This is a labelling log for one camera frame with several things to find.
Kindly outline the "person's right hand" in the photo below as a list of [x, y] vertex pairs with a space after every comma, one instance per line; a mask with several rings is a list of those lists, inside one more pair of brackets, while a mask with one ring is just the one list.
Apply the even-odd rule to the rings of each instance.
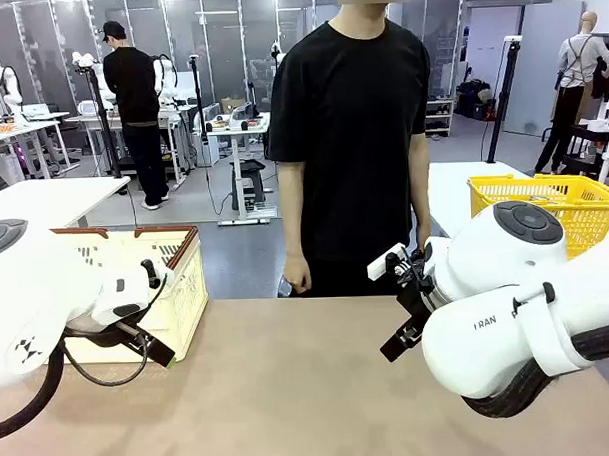
[[310, 268], [301, 253], [288, 254], [284, 268], [284, 278], [295, 293], [303, 294], [312, 288]]

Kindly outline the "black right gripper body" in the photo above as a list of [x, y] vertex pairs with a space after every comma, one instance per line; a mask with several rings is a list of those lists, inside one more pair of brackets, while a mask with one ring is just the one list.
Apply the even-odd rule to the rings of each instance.
[[401, 289], [397, 295], [397, 302], [411, 315], [405, 324], [405, 329], [420, 334], [435, 310], [431, 300], [435, 286], [431, 277], [419, 277], [413, 272], [401, 278], [398, 284]]

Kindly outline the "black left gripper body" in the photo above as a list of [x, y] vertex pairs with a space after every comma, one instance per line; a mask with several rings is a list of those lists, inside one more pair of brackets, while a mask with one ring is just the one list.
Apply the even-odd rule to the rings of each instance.
[[133, 314], [105, 327], [100, 332], [65, 328], [65, 336], [84, 338], [102, 348], [125, 346], [134, 352], [143, 352], [149, 344], [149, 334], [138, 326], [144, 313]]

